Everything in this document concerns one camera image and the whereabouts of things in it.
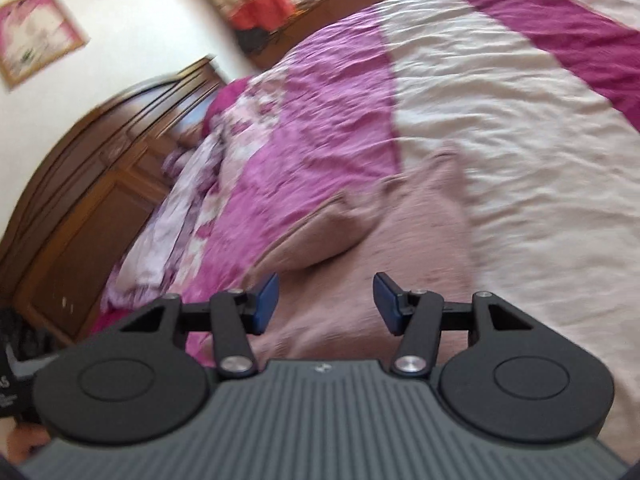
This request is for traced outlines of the person's left hand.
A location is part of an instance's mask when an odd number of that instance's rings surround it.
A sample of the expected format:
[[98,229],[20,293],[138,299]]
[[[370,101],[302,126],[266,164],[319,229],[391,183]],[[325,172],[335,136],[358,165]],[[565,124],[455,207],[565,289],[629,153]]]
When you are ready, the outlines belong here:
[[35,448],[47,445],[51,438],[40,425],[2,418],[0,422],[1,454],[11,464],[19,464],[32,455]]

